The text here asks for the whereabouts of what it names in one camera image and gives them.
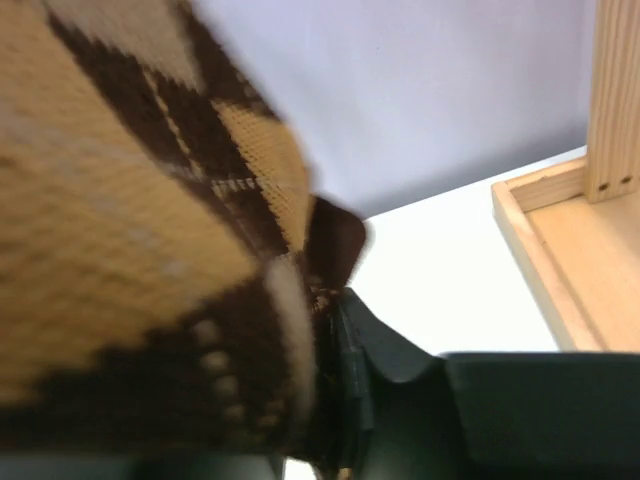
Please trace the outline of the brown argyle sock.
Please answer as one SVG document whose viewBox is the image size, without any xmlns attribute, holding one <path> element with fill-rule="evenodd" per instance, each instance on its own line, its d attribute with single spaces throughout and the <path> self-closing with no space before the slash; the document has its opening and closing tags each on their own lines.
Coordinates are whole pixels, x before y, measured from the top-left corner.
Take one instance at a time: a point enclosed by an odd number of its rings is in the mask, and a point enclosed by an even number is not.
<svg viewBox="0 0 640 480">
<path fill-rule="evenodd" d="M 1 448 L 348 476 L 366 241 L 192 1 L 1 5 Z"/>
</svg>

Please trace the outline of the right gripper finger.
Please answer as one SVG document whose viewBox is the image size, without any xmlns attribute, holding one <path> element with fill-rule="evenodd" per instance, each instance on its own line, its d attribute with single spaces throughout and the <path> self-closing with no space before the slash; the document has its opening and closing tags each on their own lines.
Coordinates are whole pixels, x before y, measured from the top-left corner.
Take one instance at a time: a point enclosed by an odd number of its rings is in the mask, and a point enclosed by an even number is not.
<svg viewBox="0 0 640 480">
<path fill-rule="evenodd" d="M 639 358 L 434 356 L 352 290 L 331 318 L 343 389 L 341 464 L 356 479 L 635 479 Z"/>
</svg>

